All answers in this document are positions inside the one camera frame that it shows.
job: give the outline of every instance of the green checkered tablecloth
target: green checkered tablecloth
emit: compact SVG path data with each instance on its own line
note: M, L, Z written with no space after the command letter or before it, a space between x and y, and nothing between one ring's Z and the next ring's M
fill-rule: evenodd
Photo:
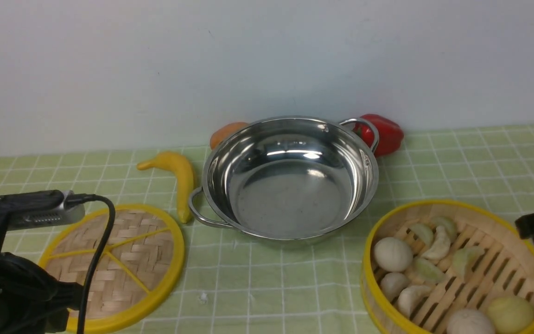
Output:
M201 172L206 147L185 154ZM136 163L159 150L79 152L0 158L0 194L43 189L146 203L172 216L176 180ZM365 311L360 267L366 236L397 205L458 199L512 222L534 212L534 125L408 133L400 151L379 159L380 184L367 210L314 247L269 247L232 230L182 227L187 262L180 283L152 315L122 333L376 333ZM89 205L94 211L101 205ZM205 204L202 212L216 215ZM38 260L63 228L8 233L5 251Z

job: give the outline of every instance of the stainless steel pot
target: stainless steel pot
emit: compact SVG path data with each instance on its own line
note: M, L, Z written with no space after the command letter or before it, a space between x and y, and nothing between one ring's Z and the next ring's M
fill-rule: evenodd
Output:
M372 129L371 148L344 127L355 122ZM211 152L189 207L207 226L262 239L328 235L371 201L379 181L373 154L378 142L375 126L359 118L332 123L286 116L251 123ZM193 199L201 193L223 222L195 208Z

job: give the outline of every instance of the black cable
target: black cable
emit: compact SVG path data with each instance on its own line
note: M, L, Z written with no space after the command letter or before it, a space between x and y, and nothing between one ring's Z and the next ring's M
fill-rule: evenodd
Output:
M78 327L77 327L76 334L83 334L83 328L85 327L86 307L88 305L89 287L92 284L92 279L94 278L94 272L96 271L96 266L98 265L98 261L102 257L102 253L104 252L104 247L106 247L106 243L108 242L110 233L113 230L114 217L116 215L113 202L104 196L86 195L86 194L70 195L70 197L67 198L65 203L66 205L71 206L71 205L83 204L83 203L90 202L90 201L101 201L101 202L104 202L104 204L108 206L108 223L106 224L104 233L102 233L102 237L100 239L100 242L98 243L98 247L96 248L96 251L92 258L92 262L89 263L88 272L85 274L85 281L83 282L83 296L80 302L80 312L78 315Z

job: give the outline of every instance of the white wall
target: white wall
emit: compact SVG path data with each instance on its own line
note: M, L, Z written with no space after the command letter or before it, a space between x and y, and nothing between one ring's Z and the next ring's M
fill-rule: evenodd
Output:
M534 0L0 0L0 155L365 112L534 121Z

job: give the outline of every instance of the toy banana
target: toy banana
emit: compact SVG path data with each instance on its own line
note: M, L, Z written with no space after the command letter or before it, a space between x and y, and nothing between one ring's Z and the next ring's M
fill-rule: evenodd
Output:
M182 154L172 151L160 152L154 159L142 161L137 169L144 171L150 168L164 169L174 173L176 177L176 213L180 222L186 224L193 218L187 201L195 188L195 172L190 161Z

